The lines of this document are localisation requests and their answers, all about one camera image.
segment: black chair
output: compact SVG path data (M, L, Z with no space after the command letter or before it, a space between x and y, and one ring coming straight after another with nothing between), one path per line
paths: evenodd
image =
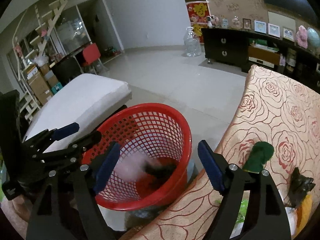
M62 86L65 86L71 80L82 74L78 62L73 57L62 59L52 67L52 71Z

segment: red plastic basket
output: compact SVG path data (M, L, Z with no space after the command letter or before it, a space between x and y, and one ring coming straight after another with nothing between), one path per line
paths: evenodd
M84 153L83 164L104 153L111 141L121 145L119 160L143 150L161 163L175 163L171 177L156 191L150 191L148 176L125 182L113 171L106 188L96 196L105 208L121 211L172 203L185 190L191 156L191 132L186 119L174 108L146 103L129 107L107 119L98 129L100 143Z

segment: white mattress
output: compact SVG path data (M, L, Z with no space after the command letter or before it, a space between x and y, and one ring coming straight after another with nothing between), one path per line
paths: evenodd
M72 141L93 131L131 99L131 96L126 82L82 74L54 95L36 114L26 139L45 129L52 130L77 122L80 126L79 132L54 142L46 152L64 149Z

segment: picture frame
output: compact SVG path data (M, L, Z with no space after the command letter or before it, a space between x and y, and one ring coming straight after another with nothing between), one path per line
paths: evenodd
M267 33L267 24L265 22L254 20L254 31L258 33Z
M268 34L280 38L280 26L268 23Z
M242 25L245 30L251 30L251 20L250 19L243 18Z
M289 41L294 42L294 37L293 37L294 31L292 29L288 29L283 27L283 37Z

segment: black cabinet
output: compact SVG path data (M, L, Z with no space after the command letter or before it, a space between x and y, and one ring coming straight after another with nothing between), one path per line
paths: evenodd
M288 48L291 48L297 52L297 65L302 63L304 67L298 69L296 65L293 73L285 69L283 74L320 93L320 73L316 72L320 59L307 49L295 46L289 40L282 40L263 33L224 28L203 28L202 35L205 57L208 60L214 59L238 66L243 72L248 72L251 65L255 64L248 61L249 38L266 40L269 46L276 44L279 52L284 56L287 55Z
M204 51L207 59L215 59L241 67L248 61L248 39L245 32L231 29L204 28Z

